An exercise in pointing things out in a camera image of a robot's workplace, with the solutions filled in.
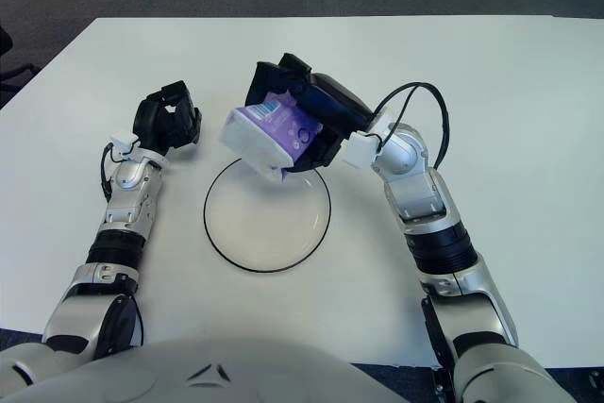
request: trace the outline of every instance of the purple package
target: purple package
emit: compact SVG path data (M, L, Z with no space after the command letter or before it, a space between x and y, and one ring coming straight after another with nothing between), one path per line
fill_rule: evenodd
M296 106L296 101L289 92L269 92L261 104L237 110L271 136L294 162L323 128L323 125Z

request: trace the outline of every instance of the glass plate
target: glass plate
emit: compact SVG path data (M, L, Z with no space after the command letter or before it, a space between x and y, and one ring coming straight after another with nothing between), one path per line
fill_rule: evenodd
M323 241L331 201L315 170L288 174L281 184L236 160L214 179L204 225L214 248L248 271L274 273L306 259Z

